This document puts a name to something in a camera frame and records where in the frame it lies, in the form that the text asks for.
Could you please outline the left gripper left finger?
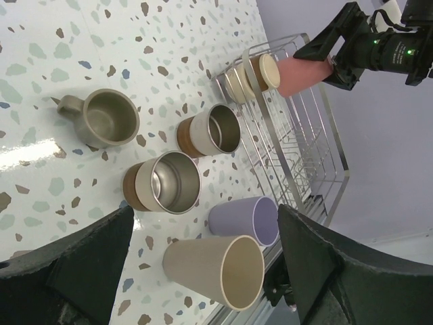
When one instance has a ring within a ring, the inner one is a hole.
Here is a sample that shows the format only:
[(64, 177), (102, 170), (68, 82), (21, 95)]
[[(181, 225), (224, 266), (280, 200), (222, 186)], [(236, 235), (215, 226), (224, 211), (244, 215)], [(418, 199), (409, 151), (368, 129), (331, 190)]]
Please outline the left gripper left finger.
[(1, 262), (2, 324), (108, 324), (129, 251), (134, 211)]

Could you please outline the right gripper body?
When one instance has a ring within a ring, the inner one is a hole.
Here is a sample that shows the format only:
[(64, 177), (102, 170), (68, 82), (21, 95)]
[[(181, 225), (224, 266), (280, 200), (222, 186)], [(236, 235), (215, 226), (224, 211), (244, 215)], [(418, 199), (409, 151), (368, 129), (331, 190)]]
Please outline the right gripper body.
[(361, 68), (363, 74), (368, 65), (367, 52), (372, 47), (367, 44), (370, 34), (371, 28), (367, 22), (367, 30), (359, 30), (359, 34), (352, 41), (343, 42), (337, 54), (332, 58), (334, 68)]

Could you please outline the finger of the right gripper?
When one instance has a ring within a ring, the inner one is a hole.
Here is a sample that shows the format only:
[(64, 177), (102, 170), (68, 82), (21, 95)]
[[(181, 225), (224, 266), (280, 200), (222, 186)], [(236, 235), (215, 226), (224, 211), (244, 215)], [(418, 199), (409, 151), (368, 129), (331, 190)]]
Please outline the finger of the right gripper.
[(323, 82), (339, 89), (351, 91), (354, 86), (359, 82), (361, 75), (361, 68), (345, 69), (335, 67), (332, 74), (328, 76)]
[(359, 30), (367, 30), (367, 15), (356, 1), (346, 3), (336, 17), (310, 42), (293, 55), (299, 60), (324, 61), (342, 37), (344, 43), (352, 41)]

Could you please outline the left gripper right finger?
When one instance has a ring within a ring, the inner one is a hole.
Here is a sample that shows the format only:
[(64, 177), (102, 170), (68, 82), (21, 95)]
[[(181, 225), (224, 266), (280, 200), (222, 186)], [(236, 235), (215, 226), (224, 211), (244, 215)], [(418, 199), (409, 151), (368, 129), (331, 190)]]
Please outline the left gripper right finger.
[(278, 209), (301, 324), (431, 324), (432, 266), (372, 249)]

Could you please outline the red plastic cup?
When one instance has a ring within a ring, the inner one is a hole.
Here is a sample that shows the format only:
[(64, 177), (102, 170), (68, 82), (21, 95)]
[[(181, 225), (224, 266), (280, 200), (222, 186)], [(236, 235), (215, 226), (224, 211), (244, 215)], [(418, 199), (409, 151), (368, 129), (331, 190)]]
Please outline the red plastic cup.
[(334, 70), (329, 59), (310, 61), (293, 57), (279, 60), (277, 67), (280, 74), (280, 85), (277, 90), (283, 98), (288, 98), (320, 83)]

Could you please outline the steel tumbler cork band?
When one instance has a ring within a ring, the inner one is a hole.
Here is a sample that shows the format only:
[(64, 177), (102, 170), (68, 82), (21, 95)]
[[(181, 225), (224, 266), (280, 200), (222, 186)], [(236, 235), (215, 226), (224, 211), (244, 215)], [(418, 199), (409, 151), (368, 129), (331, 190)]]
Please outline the steel tumbler cork band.
[[(277, 62), (270, 54), (255, 56), (250, 59), (250, 63), (261, 92), (277, 89), (280, 86), (281, 77)], [(243, 63), (228, 70), (225, 75), (225, 88), (230, 98), (238, 104), (256, 98)]]

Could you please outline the beige plastic cup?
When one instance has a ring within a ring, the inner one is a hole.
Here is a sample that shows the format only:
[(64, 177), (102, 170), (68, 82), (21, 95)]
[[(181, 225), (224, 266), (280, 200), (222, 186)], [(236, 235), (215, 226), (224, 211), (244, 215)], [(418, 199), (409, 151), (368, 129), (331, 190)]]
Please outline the beige plastic cup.
[(246, 235), (176, 241), (162, 266), (171, 281), (236, 311), (254, 304), (265, 275), (261, 248)]

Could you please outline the grey ceramic mug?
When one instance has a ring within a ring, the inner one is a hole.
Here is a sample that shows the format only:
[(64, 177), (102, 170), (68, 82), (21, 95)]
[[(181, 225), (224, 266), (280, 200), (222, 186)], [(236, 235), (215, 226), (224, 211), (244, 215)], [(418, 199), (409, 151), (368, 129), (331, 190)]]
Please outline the grey ceramic mug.
[(72, 121), (77, 137), (84, 144), (98, 149), (129, 143), (140, 127), (134, 103), (114, 89), (98, 89), (84, 100), (65, 95), (57, 112)]

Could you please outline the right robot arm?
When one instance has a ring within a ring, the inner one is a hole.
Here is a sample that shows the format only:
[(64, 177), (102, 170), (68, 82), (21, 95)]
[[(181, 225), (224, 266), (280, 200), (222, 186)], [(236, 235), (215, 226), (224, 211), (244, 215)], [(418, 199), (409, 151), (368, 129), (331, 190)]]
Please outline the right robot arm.
[(348, 2), (294, 58), (323, 61), (339, 38), (344, 43), (333, 58), (334, 71), (324, 80), (329, 85), (350, 91), (365, 70), (404, 74), (409, 86), (432, 77), (431, 1), (408, 1), (400, 24), (382, 9), (367, 16), (357, 2)]

